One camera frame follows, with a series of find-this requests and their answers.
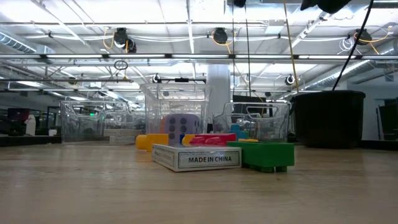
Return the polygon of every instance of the red block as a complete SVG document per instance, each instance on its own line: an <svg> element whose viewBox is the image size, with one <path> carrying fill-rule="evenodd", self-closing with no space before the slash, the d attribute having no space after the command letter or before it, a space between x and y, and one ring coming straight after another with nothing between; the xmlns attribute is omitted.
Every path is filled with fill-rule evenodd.
<svg viewBox="0 0 398 224"><path fill-rule="evenodd" d="M236 134L196 134L189 144L192 146L226 146L227 141L236 141Z"/></svg>

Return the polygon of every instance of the wooden table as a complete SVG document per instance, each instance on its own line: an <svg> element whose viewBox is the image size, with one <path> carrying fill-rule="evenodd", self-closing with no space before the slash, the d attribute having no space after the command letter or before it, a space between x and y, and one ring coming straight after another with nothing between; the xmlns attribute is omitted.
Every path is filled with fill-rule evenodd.
<svg viewBox="0 0 398 224"><path fill-rule="evenodd" d="M134 146L0 149L0 223L397 223L398 153L298 147L285 174L174 173Z"/></svg>

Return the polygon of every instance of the acrylic enclosure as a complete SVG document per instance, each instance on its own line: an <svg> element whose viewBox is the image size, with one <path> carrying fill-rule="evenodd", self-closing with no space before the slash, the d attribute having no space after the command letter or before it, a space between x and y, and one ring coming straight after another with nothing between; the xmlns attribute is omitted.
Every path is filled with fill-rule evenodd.
<svg viewBox="0 0 398 224"><path fill-rule="evenodd" d="M132 144L143 132L143 116L115 101L62 101L63 144Z"/></svg>
<svg viewBox="0 0 398 224"><path fill-rule="evenodd" d="M287 103L226 103L222 114L213 115L213 130L228 133L235 125L248 138L286 141L289 111Z"/></svg>
<svg viewBox="0 0 398 224"><path fill-rule="evenodd" d="M210 88L199 83L141 85L145 94L147 134L168 134L177 144L180 134L204 133Z"/></svg>

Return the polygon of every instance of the yellow block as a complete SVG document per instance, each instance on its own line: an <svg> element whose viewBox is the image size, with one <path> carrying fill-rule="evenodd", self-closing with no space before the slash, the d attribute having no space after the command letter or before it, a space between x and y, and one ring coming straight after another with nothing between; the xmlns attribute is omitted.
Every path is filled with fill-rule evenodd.
<svg viewBox="0 0 398 224"><path fill-rule="evenodd" d="M169 144L169 135L168 134L147 134L146 141L146 150L148 152L152 152L153 144Z"/></svg>
<svg viewBox="0 0 398 224"><path fill-rule="evenodd" d="M147 135L146 134L138 135L136 137L136 147L137 147L137 149L145 150L146 149L146 141L147 141Z"/></svg>
<svg viewBox="0 0 398 224"><path fill-rule="evenodd" d="M189 142L195 137L194 134L186 134L184 135L184 138L182 139L182 145L183 146L189 146Z"/></svg>
<svg viewBox="0 0 398 224"><path fill-rule="evenodd" d="M239 139L238 141L241 141L241 142L258 142L257 139Z"/></svg>

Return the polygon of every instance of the green block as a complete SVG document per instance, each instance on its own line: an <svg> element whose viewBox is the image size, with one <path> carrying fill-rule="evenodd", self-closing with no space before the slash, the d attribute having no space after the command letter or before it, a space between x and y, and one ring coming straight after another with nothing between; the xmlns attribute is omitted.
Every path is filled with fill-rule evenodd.
<svg viewBox="0 0 398 224"><path fill-rule="evenodd" d="M294 166L294 145L282 142L227 142L242 149L244 167L261 172L286 172Z"/></svg>

